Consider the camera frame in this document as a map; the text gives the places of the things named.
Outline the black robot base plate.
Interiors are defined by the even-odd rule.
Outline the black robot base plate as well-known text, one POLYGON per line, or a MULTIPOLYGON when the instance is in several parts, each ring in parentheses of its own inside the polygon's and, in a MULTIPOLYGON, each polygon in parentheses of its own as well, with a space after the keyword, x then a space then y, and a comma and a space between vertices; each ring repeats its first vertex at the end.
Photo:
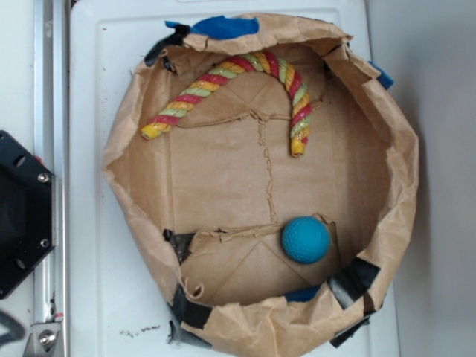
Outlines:
POLYGON ((54 174, 1 131, 1 299, 53 249, 54 174))

